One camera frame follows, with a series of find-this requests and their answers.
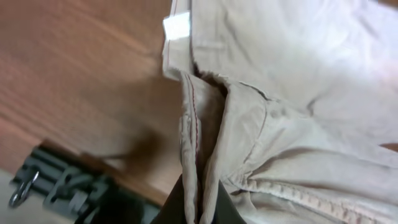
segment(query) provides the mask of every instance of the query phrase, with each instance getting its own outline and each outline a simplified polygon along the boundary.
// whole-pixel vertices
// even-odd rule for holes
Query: wooden floor
[[[49,139],[113,158],[164,202],[181,173],[180,85],[161,75],[170,5],[0,0],[0,168],[15,172]]]

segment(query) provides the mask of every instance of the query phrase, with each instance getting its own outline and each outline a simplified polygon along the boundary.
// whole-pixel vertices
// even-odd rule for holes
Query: wood grain
[[[161,75],[170,5],[0,0],[0,168],[49,139],[167,196],[181,173],[180,85]]]

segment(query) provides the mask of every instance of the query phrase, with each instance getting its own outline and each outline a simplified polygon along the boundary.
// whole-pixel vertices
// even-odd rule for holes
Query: khaki pants
[[[219,181],[248,223],[398,223],[398,153],[380,146],[398,142],[397,11],[175,0],[171,15],[186,10],[164,72],[183,86],[187,223],[211,223]]]

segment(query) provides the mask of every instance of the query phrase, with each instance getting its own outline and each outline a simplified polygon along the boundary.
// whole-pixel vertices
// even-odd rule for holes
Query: red stitching
[[[174,5],[174,10],[173,10],[173,16],[175,16],[175,11],[177,10],[177,4],[178,0],[175,0],[175,5]],[[170,41],[167,41],[167,67],[170,65]]]
[[[189,82],[191,83],[191,87],[192,87],[192,104],[193,104],[193,113],[195,114],[195,124],[196,124],[196,146],[195,146],[195,157],[198,157],[198,116],[197,116],[197,109],[195,107],[195,89],[193,88],[193,84],[191,81],[191,78],[189,77],[189,75],[187,75]]]

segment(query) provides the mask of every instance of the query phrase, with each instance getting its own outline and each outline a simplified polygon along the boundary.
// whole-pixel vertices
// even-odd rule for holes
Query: white label
[[[163,20],[167,40],[189,37],[191,31],[190,12],[169,16]]]

